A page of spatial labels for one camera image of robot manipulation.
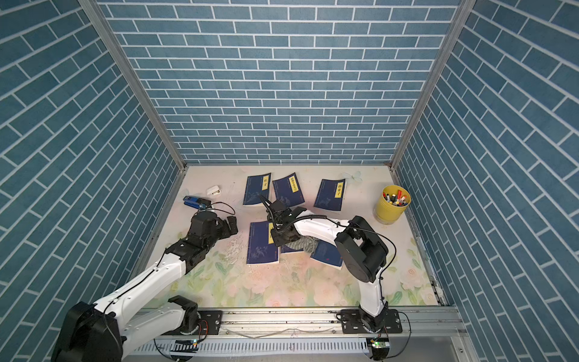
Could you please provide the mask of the grey striped cloth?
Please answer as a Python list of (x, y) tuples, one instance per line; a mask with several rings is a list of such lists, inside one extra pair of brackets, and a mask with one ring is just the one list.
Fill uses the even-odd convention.
[(317, 250), (319, 242), (318, 238), (303, 235), (298, 240), (288, 243), (287, 246), (292, 250), (303, 251), (312, 255)]

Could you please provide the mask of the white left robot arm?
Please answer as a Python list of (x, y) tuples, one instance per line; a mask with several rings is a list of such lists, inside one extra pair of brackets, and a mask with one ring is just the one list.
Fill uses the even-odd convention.
[(234, 216), (221, 219), (212, 211), (194, 215), (187, 236), (170, 245), (159, 261), (111, 294), (69, 309), (51, 359), (121, 361), (167, 332), (205, 335), (208, 325), (200, 320), (197, 303), (182, 296), (171, 297), (153, 312), (138, 313), (203, 261), (217, 241), (237, 233)]

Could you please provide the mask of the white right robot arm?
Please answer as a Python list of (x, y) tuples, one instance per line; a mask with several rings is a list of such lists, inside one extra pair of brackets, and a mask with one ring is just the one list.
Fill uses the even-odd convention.
[(288, 208), (283, 202), (260, 198), (273, 224), (270, 235), (278, 247), (314, 253), (321, 241), (335, 246), (347, 270), (359, 281), (360, 319), (369, 332), (382, 330), (388, 308), (381, 290), (381, 273), (388, 267), (385, 237), (363, 218), (334, 220), (302, 207)]

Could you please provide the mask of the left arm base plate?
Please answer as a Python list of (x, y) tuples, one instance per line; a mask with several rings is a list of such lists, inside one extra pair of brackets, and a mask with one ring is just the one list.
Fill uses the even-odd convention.
[(197, 310), (187, 312), (175, 330), (164, 333), (164, 336), (209, 336), (218, 335), (223, 319), (222, 310)]

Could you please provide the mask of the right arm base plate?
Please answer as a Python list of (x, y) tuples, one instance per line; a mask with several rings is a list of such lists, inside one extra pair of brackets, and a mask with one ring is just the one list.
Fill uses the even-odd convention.
[(378, 316), (365, 312), (362, 308), (342, 309), (336, 314), (344, 334), (362, 333), (402, 333), (398, 310), (383, 309)]

